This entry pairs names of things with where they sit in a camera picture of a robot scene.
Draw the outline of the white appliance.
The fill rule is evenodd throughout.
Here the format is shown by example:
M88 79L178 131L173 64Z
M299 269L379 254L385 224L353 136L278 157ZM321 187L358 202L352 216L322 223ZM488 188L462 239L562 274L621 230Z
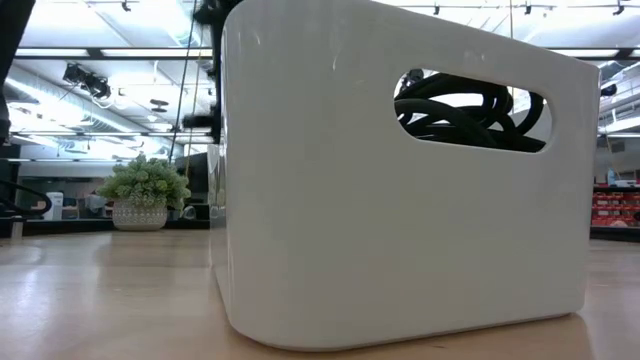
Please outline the white appliance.
M51 207L43 215L43 218L47 221L60 221L62 219L64 194L62 192L47 192L46 195L51 202Z

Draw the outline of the white plastic bin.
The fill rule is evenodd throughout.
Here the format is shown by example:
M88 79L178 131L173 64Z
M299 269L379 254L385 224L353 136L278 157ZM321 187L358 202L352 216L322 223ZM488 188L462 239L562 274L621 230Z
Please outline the white plastic bin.
M243 0L222 45L231 326L327 351L552 318L584 303L597 67L371 0ZM534 91L537 153L421 141L413 68Z

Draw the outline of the green potted plant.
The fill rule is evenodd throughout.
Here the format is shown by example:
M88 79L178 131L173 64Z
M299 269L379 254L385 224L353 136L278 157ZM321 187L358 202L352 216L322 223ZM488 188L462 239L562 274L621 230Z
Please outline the green potted plant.
M112 221L122 231L163 228L170 209L181 211L191 196L188 179L163 159L136 157L115 165L97 193L113 202Z

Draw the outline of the red storage bin shelf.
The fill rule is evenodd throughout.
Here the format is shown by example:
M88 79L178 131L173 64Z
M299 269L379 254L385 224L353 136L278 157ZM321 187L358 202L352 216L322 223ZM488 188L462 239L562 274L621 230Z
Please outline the red storage bin shelf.
M595 187L591 226L640 228L640 187Z

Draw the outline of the black ceiling light fixture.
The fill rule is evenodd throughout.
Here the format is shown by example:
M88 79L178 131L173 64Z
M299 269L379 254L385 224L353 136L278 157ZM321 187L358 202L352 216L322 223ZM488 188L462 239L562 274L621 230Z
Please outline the black ceiling light fixture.
M79 64L69 63L63 74L63 80L88 92L94 99L105 100L111 96L108 79L83 69Z

